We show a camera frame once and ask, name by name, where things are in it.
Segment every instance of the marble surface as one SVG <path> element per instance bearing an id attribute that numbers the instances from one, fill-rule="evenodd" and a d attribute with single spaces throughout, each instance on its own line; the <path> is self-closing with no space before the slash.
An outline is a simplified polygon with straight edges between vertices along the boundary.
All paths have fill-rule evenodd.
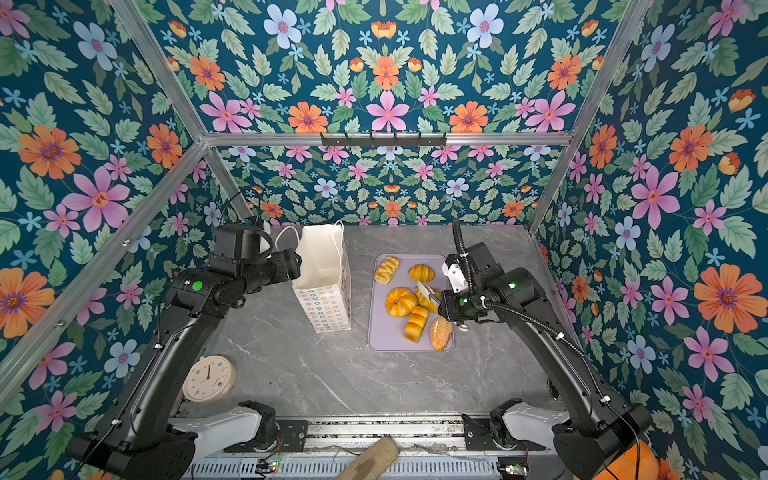
<path id="1" fill-rule="evenodd" d="M 538 248 L 523 227 L 464 227 L 465 243 L 489 245 L 506 269 L 523 266 L 545 286 Z M 315 333 L 290 283 L 266 287 L 231 310 L 209 353 L 231 359 L 237 382 L 208 406 L 185 402 L 180 414 L 206 416 L 243 400 L 274 407 L 277 415 L 348 415 L 488 411 L 511 397 L 534 406 L 551 400 L 546 375 L 528 347 L 506 325 L 472 324 L 454 330 L 449 353 L 375 353 L 367 346 L 375 258 L 382 253 L 454 251 L 451 227 L 347 227 L 352 274 L 352 329 Z M 294 247 L 286 232 L 279 248 Z M 556 297 L 550 293 L 550 300 Z"/>

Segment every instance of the robotic arm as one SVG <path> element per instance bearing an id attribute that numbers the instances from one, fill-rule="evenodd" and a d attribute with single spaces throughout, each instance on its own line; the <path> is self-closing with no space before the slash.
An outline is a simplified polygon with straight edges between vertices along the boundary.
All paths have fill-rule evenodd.
<path id="1" fill-rule="evenodd" d="M 175 480 L 187 470 L 196 434 L 168 424 L 187 372 L 227 311 L 243 306 L 245 294 L 296 279 L 301 267 L 293 249 L 272 253 L 269 235 L 255 226 L 216 227 L 214 239 L 209 265 L 174 279 L 152 353 L 143 355 L 94 431 L 69 442 L 71 457 L 131 480 L 148 475 Z"/>
<path id="2" fill-rule="evenodd" d="M 439 303 L 438 313 L 463 326 L 470 320 L 495 321 L 482 318 L 492 310 L 499 323 L 506 323 L 520 336 L 561 394 L 570 414 L 567 421 L 551 422 L 554 448 L 571 473 L 593 478 L 637 444 L 637 437 L 650 425 L 650 414 L 642 405 L 628 404 L 566 337 L 545 291 L 527 270 L 505 272 L 484 243 L 467 249 L 458 221 L 453 223 L 453 234 L 457 255 L 450 255 L 445 264 L 459 280 L 452 279 L 455 288 L 442 292 L 442 301 L 432 298 Z M 518 402 L 509 402 L 496 412 L 507 426 L 511 421 L 508 410 Z M 503 441 L 505 429 L 499 423 L 494 425 L 492 418 L 492 431 L 497 441 Z"/>

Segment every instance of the clock face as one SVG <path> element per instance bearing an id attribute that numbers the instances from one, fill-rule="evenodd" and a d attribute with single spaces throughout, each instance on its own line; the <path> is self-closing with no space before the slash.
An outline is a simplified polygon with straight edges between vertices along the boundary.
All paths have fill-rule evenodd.
<path id="1" fill-rule="evenodd" d="M 203 358 L 192 366 L 184 382 L 184 396 L 192 402 L 215 402 L 234 384 L 232 363 L 222 356 Z"/>

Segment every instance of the paper bag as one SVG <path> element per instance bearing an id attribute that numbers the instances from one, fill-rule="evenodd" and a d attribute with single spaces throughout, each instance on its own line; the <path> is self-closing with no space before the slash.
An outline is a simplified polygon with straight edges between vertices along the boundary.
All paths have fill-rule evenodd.
<path id="1" fill-rule="evenodd" d="M 301 276 L 293 281 L 296 298 L 316 333 L 352 329 L 352 289 L 343 224 L 310 225 L 302 232 L 296 248 L 301 256 Z"/>

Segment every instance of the purple tray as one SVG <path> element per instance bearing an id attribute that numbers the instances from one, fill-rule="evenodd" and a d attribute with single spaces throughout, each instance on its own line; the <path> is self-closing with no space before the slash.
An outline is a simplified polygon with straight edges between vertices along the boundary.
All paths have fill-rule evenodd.
<path id="1" fill-rule="evenodd" d="M 402 335 L 405 331 L 408 317 L 397 318 L 390 316 L 384 305 L 387 295 L 394 288 L 405 287 L 416 293 L 416 282 L 408 276 L 408 270 L 414 265 L 426 265 L 435 271 L 435 279 L 429 282 L 429 286 L 437 291 L 448 289 L 448 277 L 442 274 L 442 264 L 445 262 L 443 255 L 399 255 L 396 253 L 379 255 L 373 266 L 375 272 L 386 257 L 395 257 L 400 260 L 400 267 L 395 272 L 392 281 L 386 285 L 373 280 L 373 292 L 371 294 L 371 321 L 368 325 L 368 346 L 374 352 L 423 352 L 446 353 L 453 348 L 454 336 L 448 342 L 445 350 L 437 352 L 432 348 L 430 332 L 432 324 L 437 319 L 434 313 L 429 314 L 424 333 L 419 343 L 406 340 Z"/>

